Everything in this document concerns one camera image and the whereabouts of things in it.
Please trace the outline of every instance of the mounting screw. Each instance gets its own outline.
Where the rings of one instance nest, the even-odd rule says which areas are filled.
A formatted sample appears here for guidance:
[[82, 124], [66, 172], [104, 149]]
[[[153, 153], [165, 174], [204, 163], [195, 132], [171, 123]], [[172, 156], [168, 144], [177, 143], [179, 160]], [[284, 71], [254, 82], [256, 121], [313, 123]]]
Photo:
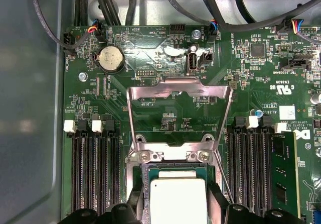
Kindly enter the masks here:
[[202, 36], [202, 33], [200, 30], [193, 30], [192, 31], [192, 39], [198, 40], [201, 38], [201, 36]]
[[196, 45], [190, 46], [190, 51], [191, 52], [196, 52], [197, 51], [197, 46]]
[[148, 151], [141, 152], [141, 154], [139, 155], [139, 159], [143, 163], [148, 162], [150, 160], [149, 152]]
[[241, 211], [241, 210], [243, 210], [243, 207], [241, 207], [240, 205], [234, 205], [233, 209]]
[[78, 79], [79, 79], [79, 81], [85, 82], [88, 79], [88, 74], [85, 72], [81, 72], [78, 75]]
[[283, 216], [282, 213], [277, 211], [277, 210], [273, 210], [271, 213], [272, 213], [273, 216], [276, 216], [276, 217], [282, 217]]
[[199, 153], [199, 158], [201, 161], [209, 161], [210, 160], [210, 154], [206, 151], [202, 151]]

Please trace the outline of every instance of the blue wire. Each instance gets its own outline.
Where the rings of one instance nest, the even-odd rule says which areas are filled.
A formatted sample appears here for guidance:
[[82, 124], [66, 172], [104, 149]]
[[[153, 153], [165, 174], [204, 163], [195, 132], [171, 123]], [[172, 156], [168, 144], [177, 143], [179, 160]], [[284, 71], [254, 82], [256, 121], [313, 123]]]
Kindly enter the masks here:
[[297, 25], [297, 32], [300, 31], [300, 27], [301, 27], [302, 22], [303, 22], [303, 20], [301, 20], [301, 21], [299, 22], [299, 24]]
[[216, 30], [217, 30], [217, 26], [216, 26], [216, 24], [215, 24], [214, 22], [211, 22], [211, 25], [213, 25], [214, 30], [216, 31]]

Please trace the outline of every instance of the black cable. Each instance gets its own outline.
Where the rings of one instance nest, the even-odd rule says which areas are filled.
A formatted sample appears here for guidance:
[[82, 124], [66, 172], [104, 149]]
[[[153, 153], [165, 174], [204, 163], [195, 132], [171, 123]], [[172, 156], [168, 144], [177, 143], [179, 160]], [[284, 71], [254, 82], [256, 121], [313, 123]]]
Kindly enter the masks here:
[[88, 26], [88, 0], [80, 0], [80, 23]]
[[120, 23], [117, 11], [115, 9], [114, 3], [112, 2], [112, 0], [105, 0], [105, 2], [108, 6], [110, 16], [111, 16], [112, 20], [114, 21], [115, 25], [121, 26], [121, 23]]
[[129, 0], [128, 11], [126, 15], [125, 25], [131, 26], [134, 22], [135, 10], [136, 10], [137, 0]]
[[80, 0], [75, 0], [75, 17], [74, 17], [74, 25], [80, 25]]
[[243, 0], [235, 0], [237, 9], [239, 9], [239, 12], [241, 13], [242, 17], [247, 23], [255, 23], [256, 20], [253, 19], [253, 17], [250, 15], [250, 13], [247, 11], [244, 1]]
[[103, 13], [103, 15], [105, 17], [105, 21], [106, 21], [107, 25], [112, 26], [113, 25], [113, 21], [112, 21], [112, 19], [110, 17], [110, 12], [109, 12], [109, 10], [107, 8], [105, 0], [98, 0], [98, 3], [100, 5], [100, 9], [101, 9], [101, 11], [102, 11], [102, 13]]
[[169, 2], [171, 3], [171, 5], [181, 14], [183, 14], [184, 16], [192, 19], [195, 22], [199, 22], [203, 25], [208, 25], [209, 21], [203, 20], [198, 18], [197, 16], [194, 16], [193, 14], [189, 13], [188, 11], [186, 11], [176, 0], [169, 0]]
[[224, 18], [222, 17], [221, 12], [215, 0], [203, 0], [203, 1], [206, 7], [208, 8], [208, 10], [210, 11], [210, 13], [212, 14], [213, 18], [220, 25], [220, 27], [228, 32], [246, 32], [246, 31], [252, 31], [262, 27], [275, 26], [280, 24], [284, 19], [291, 19], [293, 17], [296, 17], [297, 15], [300, 15], [301, 13], [307, 11], [311, 7], [321, 2], [321, 0], [310, 0], [309, 2], [295, 8], [292, 11], [289, 11], [280, 16], [277, 16], [265, 21], [251, 23], [251, 24], [243, 24], [243, 25], [231, 25], [224, 21]]
[[84, 43], [84, 41], [88, 38], [88, 36], [90, 35], [89, 32], [86, 32], [79, 40], [78, 42], [76, 42], [75, 44], [73, 45], [69, 45], [69, 44], [66, 44], [62, 41], [60, 41], [53, 33], [52, 31], [50, 30], [47, 22], [46, 22], [46, 19], [44, 18], [44, 15], [42, 14], [42, 11], [41, 11], [41, 8], [40, 8], [40, 5], [39, 5], [39, 1], [38, 0], [32, 0], [33, 2], [33, 5], [34, 5], [34, 8], [35, 8], [35, 11], [37, 13], [37, 16], [39, 18], [39, 21], [42, 25], [42, 27], [44, 28], [44, 30], [46, 31], [46, 33], [48, 34], [48, 36], [54, 40], [57, 44], [59, 44], [60, 46], [66, 48], [66, 49], [76, 49], [77, 47], [79, 47], [82, 43]]

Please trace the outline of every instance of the green circuit board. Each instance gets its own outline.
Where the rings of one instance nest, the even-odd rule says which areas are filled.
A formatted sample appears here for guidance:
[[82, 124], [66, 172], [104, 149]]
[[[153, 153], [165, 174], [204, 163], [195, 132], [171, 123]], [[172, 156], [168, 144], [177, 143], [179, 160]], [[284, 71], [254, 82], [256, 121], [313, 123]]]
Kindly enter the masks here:
[[[74, 27], [69, 32], [79, 39], [86, 30]], [[191, 38], [194, 30], [202, 33], [200, 39]], [[303, 33], [321, 40], [319, 30], [320, 27], [314, 26], [301, 28]], [[321, 206], [321, 158], [316, 154], [321, 147], [321, 129], [313, 122], [321, 117], [316, 114], [310, 96], [320, 90], [321, 45], [304, 42], [293, 33], [277, 34], [270, 27], [246, 33], [218, 31], [214, 41], [209, 42], [203, 26], [185, 26], [184, 32], [179, 34], [171, 32], [170, 26], [115, 26], [107, 27], [106, 41], [99, 43], [91, 35], [77, 49], [76, 56], [66, 56], [64, 83], [65, 120], [75, 120], [76, 124], [87, 120], [89, 127], [93, 119], [103, 120], [104, 125], [114, 123], [118, 137], [116, 142], [110, 140], [112, 137], [107, 139], [111, 146], [107, 147], [110, 156], [107, 154], [105, 158], [108, 166], [105, 167], [105, 206], [126, 202], [124, 160], [131, 145], [126, 89], [154, 86], [167, 77], [188, 75], [196, 77], [203, 85], [232, 87], [226, 126], [233, 123], [234, 117], [246, 118], [252, 109], [259, 109], [271, 116], [273, 124], [287, 123], [287, 130], [296, 133], [296, 141], [292, 143], [295, 142], [297, 161], [292, 162], [292, 170], [298, 173], [300, 211], [292, 213], [300, 213], [307, 223], [312, 223], [312, 212]], [[198, 46], [196, 53], [201, 63], [195, 71], [188, 71], [186, 54], [192, 44]], [[106, 74], [94, 63], [93, 54], [104, 46], [117, 46], [122, 50], [125, 66], [120, 72]], [[307, 66], [289, 66], [289, 59], [303, 59]], [[88, 75], [86, 81], [78, 79], [80, 72]], [[140, 99], [133, 102], [134, 127], [148, 142], [180, 145], [185, 141], [200, 141], [204, 134], [214, 135], [223, 108], [221, 99], [189, 97], [184, 92], [173, 92], [165, 99]], [[225, 135], [219, 147], [225, 170], [228, 168], [226, 142]], [[64, 135], [63, 146], [62, 216], [65, 216], [74, 208], [73, 139]], [[80, 170], [78, 174], [84, 181], [86, 172]], [[88, 186], [79, 188], [82, 193]], [[81, 195], [78, 207], [97, 208], [95, 191], [89, 206]], [[280, 195], [284, 203], [297, 206], [289, 203], [293, 202], [290, 193]], [[273, 206], [278, 207], [278, 203], [280, 201], [274, 200]]]

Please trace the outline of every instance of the red wire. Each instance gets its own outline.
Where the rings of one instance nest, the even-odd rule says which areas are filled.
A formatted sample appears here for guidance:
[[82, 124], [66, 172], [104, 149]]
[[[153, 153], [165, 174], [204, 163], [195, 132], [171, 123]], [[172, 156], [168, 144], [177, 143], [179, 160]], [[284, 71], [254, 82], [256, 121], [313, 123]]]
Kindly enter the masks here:
[[296, 29], [296, 32], [297, 32], [297, 21], [294, 21], [294, 25], [295, 25], [295, 29]]

